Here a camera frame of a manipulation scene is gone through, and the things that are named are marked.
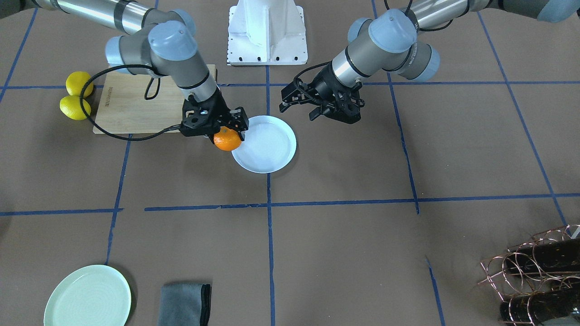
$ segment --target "folded towel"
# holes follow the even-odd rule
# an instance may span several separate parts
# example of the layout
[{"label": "folded towel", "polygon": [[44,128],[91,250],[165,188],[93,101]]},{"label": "folded towel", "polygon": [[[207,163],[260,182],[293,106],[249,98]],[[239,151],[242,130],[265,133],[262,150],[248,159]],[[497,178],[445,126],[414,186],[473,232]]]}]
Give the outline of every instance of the folded towel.
[{"label": "folded towel", "polygon": [[207,326],[212,287],[209,284],[170,283],[161,288],[158,326]]}]

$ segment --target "plate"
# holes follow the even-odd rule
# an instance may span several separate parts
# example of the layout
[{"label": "plate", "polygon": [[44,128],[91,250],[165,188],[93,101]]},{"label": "plate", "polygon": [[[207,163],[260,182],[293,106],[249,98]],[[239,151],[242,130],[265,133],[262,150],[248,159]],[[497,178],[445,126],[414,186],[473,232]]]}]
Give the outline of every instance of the plate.
[{"label": "plate", "polygon": [[116,269],[91,265],[74,271],[52,292],[45,326],[123,326],[131,308],[127,280]]},{"label": "plate", "polygon": [[245,140],[231,151],[238,164],[255,173],[278,171],[296,152],[296,136],[290,126],[269,115],[249,119]]}]

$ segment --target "wine bottle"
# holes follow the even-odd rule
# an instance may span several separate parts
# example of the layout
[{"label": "wine bottle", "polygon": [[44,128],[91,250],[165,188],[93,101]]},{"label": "wine bottle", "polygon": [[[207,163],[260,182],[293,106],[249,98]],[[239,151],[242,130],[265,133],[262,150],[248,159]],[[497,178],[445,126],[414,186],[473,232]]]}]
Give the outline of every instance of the wine bottle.
[{"label": "wine bottle", "polygon": [[566,288],[518,296],[511,302],[502,302],[499,311],[503,321],[532,322],[535,325],[568,316],[578,320],[580,289]]},{"label": "wine bottle", "polygon": [[519,275],[519,269],[522,273],[538,273],[538,266],[547,273],[580,272],[580,238],[523,248],[517,252],[525,256],[513,253],[505,260],[506,271],[510,274]]}]

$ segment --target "orange fruit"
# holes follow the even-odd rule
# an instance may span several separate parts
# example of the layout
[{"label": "orange fruit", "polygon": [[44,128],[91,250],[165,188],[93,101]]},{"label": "orange fruit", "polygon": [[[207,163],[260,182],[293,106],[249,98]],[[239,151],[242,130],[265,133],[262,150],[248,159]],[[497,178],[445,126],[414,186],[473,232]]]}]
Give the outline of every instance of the orange fruit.
[{"label": "orange fruit", "polygon": [[221,127],[220,131],[213,136],[213,143],[223,151],[233,151],[242,145],[242,140],[235,130]]}]

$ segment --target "light blue joint cap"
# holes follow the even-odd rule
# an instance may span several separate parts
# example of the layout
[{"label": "light blue joint cap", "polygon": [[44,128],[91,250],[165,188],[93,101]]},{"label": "light blue joint cap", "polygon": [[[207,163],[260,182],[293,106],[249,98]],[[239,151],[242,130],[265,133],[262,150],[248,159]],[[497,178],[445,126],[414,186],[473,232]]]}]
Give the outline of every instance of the light blue joint cap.
[{"label": "light blue joint cap", "polygon": [[439,70],[439,64],[441,63],[441,57],[439,56],[439,52],[435,50],[434,47],[430,46],[431,48],[431,59],[429,59],[429,63],[427,63],[427,67],[421,73],[421,75],[417,76],[416,78],[411,79],[414,82],[426,82],[430,80],[437,70]]},{"label": "light blue joint cap", "polygon": [[176,14],[178,14],[179,17],[182,18],[183,23],[185,24],[185,26],[187,26],[187,29],[191,33],[191,36],[195,36],[195,32],[197,31],[197,29],[195,28],[195,21],[193,20],[193,18],[191,17],[191,15],[189,15],[187,13],[187,11],[185,11],[183,9],[174,9],[174,10],[171,10],[171,11],[173,11]]},{"label": "light blue joint cap", "polygon": [[538,15],[539,21],[559,23],[580,8],[580,0],[550,0]]},{"label": "light blue joint cap", "polygon": [[[109,66],[116,67],[122,64],[123,58],[121,57],[121,48],[119,43],[121,42],[121,36],[115,36],[107,41],[107,45],[105,45],[105,57],[107,57],[107,62]],[[130,74],[129,70],[119,69],[117,70],[120,73]]]},{"label": "light blue joint cap", "polygon": [[364,22],[370,20],[370,18],[359,18],[354,21],[354,23],[349,28],[349,33],[347,34],[347,39],[349,43],[354,41],[355,38],[358,36],[358,32],[360,32],[361,27],[363,26]]},{"label": "light blue joint cap", "polygon": [[387,10],[368,27],[371,40],[390,53],[403,53],[417,41],[415,26],[398,9]]},{"label": "light blue joint cap", "polygon": [[151,50],[165,60],[183,61],[197,53],[197,42],[181,21],[170,20],[153,27],[147,39]]}]

